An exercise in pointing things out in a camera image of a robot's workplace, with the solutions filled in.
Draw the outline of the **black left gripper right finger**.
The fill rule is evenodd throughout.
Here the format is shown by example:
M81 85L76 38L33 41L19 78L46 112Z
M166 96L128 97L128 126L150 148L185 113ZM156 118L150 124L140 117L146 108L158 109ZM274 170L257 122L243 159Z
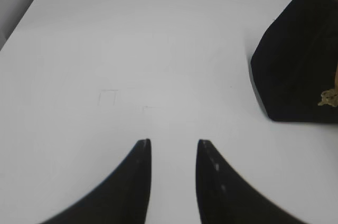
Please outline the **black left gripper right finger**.
M198 142L195 190L202 223L301 223L247 183L210 140Z

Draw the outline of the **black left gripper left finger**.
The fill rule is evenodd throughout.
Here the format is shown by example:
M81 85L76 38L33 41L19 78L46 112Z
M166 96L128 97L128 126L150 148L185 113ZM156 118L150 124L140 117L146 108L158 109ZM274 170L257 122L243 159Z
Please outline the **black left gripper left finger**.
M138 140L118 167L81 200L44 223L139 223L151 193L151 140Z

